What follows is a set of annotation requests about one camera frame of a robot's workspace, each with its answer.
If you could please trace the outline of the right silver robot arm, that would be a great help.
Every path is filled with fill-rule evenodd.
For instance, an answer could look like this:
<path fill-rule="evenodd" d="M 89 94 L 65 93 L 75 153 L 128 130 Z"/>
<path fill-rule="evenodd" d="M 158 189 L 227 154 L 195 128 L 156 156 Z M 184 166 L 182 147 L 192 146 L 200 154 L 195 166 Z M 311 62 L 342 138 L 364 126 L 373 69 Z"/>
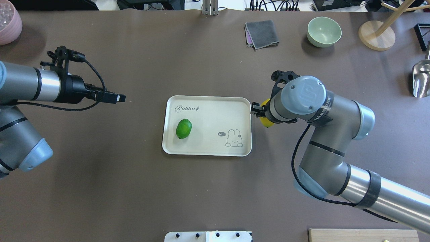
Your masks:
<path fill-rule="evenodd" d="M 383 91 L 377 82 L 322 77 L 335 93 L 334 108 L 346 99 L 370 106 L 376 124 L 368 138 L 352 140 L 339 121 L 310 128 L 295 160 L 304 160 L 318 175 L 329 162 L 369 169 L 381 176 L 429 192 L 428 102 Z M 103 227 L 127 241 L 157 241 L 166 231 L 246 229 L 258 241 L 304 241 L 307 228 L 405 229 L 346 205 L 321 202 L 294 187 L 291 156 L 304 121 L 264 128 L 252 118 L 252 151 L 244 157 L 170 155 L 162 149 L 167 99 L 173 95 L 269 97 L 270 75 L 256 79 L 167 78 L 126 80 L 109 87 L 127 95 L 126 103 L 103 104 L 103 134 L 98 145 L 98 181 Z"/>

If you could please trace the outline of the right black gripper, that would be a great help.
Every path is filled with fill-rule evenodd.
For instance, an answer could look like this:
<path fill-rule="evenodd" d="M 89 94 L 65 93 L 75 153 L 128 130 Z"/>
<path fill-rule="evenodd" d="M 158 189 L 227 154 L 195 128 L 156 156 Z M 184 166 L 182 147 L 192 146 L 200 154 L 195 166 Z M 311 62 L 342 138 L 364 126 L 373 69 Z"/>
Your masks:
<path fill-rule="evenodd" d="M 270 117 L 270 101 L 264 101 L 263 103 L 252 102 L 250 114 L 256 117 Z"/>

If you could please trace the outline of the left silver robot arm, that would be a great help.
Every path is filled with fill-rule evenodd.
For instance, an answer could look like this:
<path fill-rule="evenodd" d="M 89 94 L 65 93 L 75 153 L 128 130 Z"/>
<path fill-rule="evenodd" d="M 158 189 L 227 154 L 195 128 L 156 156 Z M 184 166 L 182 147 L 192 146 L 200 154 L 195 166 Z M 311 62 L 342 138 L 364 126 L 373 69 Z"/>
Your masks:
<path fill-rule="evenodd" d="M 40 68 L 1 62 L 1 178 L 15 169 L 31 171 L 53 155 L 53 150 L 18 105 L 51 108 L 42 102 L 77 104 L 83 98 L 94 104 L 78 108 L 84 111 L 109 97 L 103 78 L 83 57 L 74 62 L 87 64 L 100 78 L 101 87 L 86 84 L 69 73 L 69 60 L 41 62 Z"/>

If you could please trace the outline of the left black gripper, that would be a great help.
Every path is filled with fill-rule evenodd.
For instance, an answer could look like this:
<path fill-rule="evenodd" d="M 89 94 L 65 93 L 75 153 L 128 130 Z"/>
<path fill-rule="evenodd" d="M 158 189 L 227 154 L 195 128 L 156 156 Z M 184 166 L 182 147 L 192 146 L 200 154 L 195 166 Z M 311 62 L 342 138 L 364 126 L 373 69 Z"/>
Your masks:
<path fill-rule="evenodd" d="M 83 98 L 96 101 L 98 92 L 104 91 L 103 87 L 84 83 L 84 80 L 77 75 L 62 75 L 60 77 L 60 103 L 77 104 Z"/>

